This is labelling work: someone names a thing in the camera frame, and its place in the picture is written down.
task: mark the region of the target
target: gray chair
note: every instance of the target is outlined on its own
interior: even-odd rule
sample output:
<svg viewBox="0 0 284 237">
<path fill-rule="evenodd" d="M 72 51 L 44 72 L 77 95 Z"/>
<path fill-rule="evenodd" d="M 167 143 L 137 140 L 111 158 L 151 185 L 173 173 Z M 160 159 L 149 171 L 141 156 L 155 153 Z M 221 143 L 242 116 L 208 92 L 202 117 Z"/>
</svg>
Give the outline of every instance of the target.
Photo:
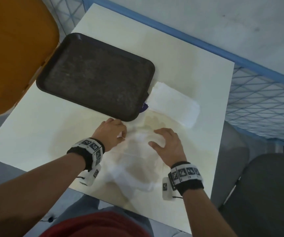
<svg viewBox="0 0 284 237">
<path fill-rule="evenodd" d="M 239 237 L 284 236 L 284 154 L 252 160 L 219 211 Z"/>
<path fill-rule="evenodd" d="M 235 182 L 241 176 L 249 160 L 249 149 L 240 134 L 229 123 L 224 122 L 218 160 L 215 169 L 211 201 L 219 208 Z"/>
</svg>

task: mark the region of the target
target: white wall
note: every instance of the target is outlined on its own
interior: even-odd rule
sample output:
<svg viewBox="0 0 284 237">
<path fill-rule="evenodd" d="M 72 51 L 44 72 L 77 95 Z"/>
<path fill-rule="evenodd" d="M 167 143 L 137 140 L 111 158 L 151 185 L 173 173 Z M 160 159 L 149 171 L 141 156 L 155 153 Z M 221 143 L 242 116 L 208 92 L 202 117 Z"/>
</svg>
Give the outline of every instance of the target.
<svg viewBox="0 0 284 237">
<path fill-rule="evenodd" d="M 284 0 L 110 0 L 284 74 Z"/>
</svg>

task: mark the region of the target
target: brown tray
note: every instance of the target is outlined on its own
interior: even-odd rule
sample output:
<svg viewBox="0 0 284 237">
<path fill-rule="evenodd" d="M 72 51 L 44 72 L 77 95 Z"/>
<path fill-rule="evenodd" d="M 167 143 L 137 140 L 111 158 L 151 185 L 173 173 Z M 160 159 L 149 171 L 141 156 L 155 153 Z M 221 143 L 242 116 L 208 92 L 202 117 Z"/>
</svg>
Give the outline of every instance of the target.
<svg viewBox="0 0 284 237">
<path fill-rule="evenodd" d="M 140 56 L 80 33 L 65 37 L 38 76 L 49 94 L 123 121 L 139 115 L 155 72 Z"/>
</svg>

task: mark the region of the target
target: forearm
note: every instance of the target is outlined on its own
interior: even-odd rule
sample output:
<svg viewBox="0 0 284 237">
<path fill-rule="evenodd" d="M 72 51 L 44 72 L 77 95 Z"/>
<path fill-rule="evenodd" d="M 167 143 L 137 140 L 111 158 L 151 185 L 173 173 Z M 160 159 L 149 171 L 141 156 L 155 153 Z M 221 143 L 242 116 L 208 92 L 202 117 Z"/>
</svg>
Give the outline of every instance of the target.
<svg viewBox="0 0 284 237">
<path fill-rule="evenodd" d="M 84 168 L 83 157 L 70 153 L 1 184 L 0 235 L 23 236 Z"/>
<path fill-rule="evenodd" d="M 237 237 L 203 189 L 187 190 L 183 199 L 193 236 Z"/>
</svg>

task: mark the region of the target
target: red clothing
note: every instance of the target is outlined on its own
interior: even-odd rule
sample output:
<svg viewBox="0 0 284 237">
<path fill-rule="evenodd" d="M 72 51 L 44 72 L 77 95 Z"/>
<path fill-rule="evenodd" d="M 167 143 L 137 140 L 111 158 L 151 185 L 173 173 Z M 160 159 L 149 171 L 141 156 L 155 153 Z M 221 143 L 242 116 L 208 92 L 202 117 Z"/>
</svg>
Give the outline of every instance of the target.
<svg viewBox="0 0 284 237">
<path fill-rule="evenodd" d="M 97 212 L 62 221 L 40 235 L 40 237 L 83 236 L 150 237 L 141 226 L 111 211 Z"/>
</svg>

